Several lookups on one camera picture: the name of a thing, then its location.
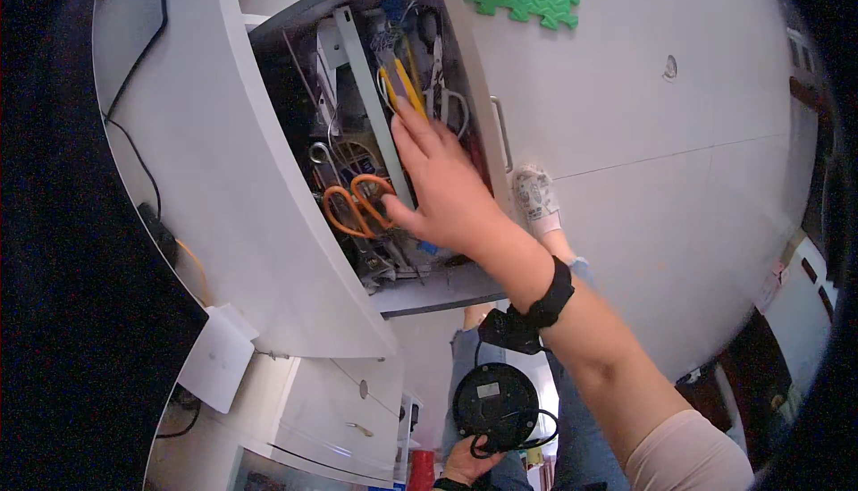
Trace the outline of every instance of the drawer handle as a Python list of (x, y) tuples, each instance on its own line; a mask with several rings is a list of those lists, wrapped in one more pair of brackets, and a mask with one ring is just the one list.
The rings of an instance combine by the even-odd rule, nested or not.
[(358, 428), (360, 430), (360, 432), (362, 432), (367, 437), (371, 437), (372, 435), (375, 435), (375, 433), (370, 432), (370, 430), (364, 428), (360, 424), (355, 424), (354, 422), (346, 422), (346, 426), (349, 426), (349, 428)]
[(512, 172), (512, 151), (509, 149), (509, 138), (506, 136), (506, 122), (504, 121), (504, 108), (500, 105), (500, 98), (495, 95), (489, 97), (494, 107), (498, 109), (498, 121), (500, 121), (500, 138), (504, 141), (504, 152), (506, 152), (506, 172)]

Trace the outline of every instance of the open drawer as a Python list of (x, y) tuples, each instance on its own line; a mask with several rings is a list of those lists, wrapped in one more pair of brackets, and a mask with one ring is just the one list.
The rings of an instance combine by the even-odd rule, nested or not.
[[(445, 89), (430, 82), (438, 25)], [(402, 91), (388, 96), (385, 88), (402, 89), (401, 81), (389, 76), (398, 71), (413, 87), (411, 100), (460, 135), (499, 205), (510, 213), (502, 128), (462, 0), (300, 0), (253, 29), (250, 40), (303, 177), (303, 184), (290, 189), (293, 195), (314, 196), (318, 213), (329, 209), (322, 221), (342, 252), (327, 248), (329, 259), (351, 267), (370, 303), (382, 315), (396, 316), (501, 298), (499, 285), (470, 260), (401, 229), (385, 232), (361, 210), (367, 235), (347, 204), (351, 195), (326, 194), (331, 186), (349, 189), (355, 176), (369, 174), (387, 181), (407, 206), (417, 206), (390, 133), (392, 100)], [(435, 88), (432, 102), (425, 101), (429, 87)], [(374, 187), (358, 191), (378, 200)], [(373, 205), (383, 216), (380, 203)], [(301, 206), (312, 210), (311, 202)], [(318, 214), (304, 215), (320, 221)]]

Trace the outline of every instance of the yellow tool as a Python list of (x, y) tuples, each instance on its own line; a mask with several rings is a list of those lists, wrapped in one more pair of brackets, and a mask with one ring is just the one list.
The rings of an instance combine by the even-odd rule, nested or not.
[(379, 74), (384, 80), (384, 86), (387, 88), (387, 96), (393, 110), (399, 111), (397, 99), (405, 97), (411, 107), (416, 109), (417, 113), (420, 113), (424, 119), (427, 119), (421, 94), (414, 90), (414, 86), (402, 66), (402, 61), (390, 51), (381, 52), (379, 58), (383, 62), (383, 66), (379, 68)]

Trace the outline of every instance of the sleeve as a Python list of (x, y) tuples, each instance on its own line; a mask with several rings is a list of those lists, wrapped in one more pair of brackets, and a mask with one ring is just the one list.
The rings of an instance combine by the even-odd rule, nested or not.
[(650, 432), (629, 456), (626, 476), (633, 491), (739, 490), (753, 483), (741, 448), (694, 410)]

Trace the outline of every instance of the drawer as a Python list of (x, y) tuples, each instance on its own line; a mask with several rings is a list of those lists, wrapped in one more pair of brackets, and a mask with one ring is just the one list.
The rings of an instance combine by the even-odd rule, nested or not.
[[(451, 125), (458, 130), (467, 123), (463, 145), (499, 205), (512, 213), (501, 128), (462, 0), (299, 0), (253, 29), (249, 35), (253, 54), (290, 156), (300, 170), (300, 180), (297, 174), (286, 179), (291, 180), (292, 195), (304, 198), (302, 206), (315, 202), (316, 213), (303, 215), (316, 228), (328, 259), (351, 269), (354, 279), (349, 284), (363, 286), (370, 305), (383, 316), (497, 300), (503, 296), (499, 285), (453, 252), (433, 250), (400, 231), (395, 239), (400, 255), (380, 240), (352, 238), (323, 215), (325, 189), (337, 178), (348, 188), (354, 175), (365, 172), (383, 176), (405, 204), (417, 204), (392, 142), (392, 113), (377, 90), (379, 63), (370, 50), (379, 21), (395, 11), (392, 1), (405, 13), (400, 20), (405, 21), (408, 46), (405, 40), (397, 46), (403, 50), (405, 70), (420, 78), (414, 84), (418, 92), (428, 84), (432, 57), (411, 17), (414, 12), (439, 16), (446, 87), (461, 95), (467, 107), (465, 113), (458, 99), (450, 96)], [(319, 149), (311, 157), (314, 143), (326, 146), (334, 171)], [(339, 253), (331, 243), (339, 246)], [(422, 281), (413, 276), (415, 266)]]
[(330, 359), (302, 359), (272, 444), (317, 464), (390, 480), (398, 415), (359, 387)]
[(366, 382), (368, 395), (399, 417), (405, 361), (400, 356), (369, 359), (334, 359), (334, 363), (360, 386)]

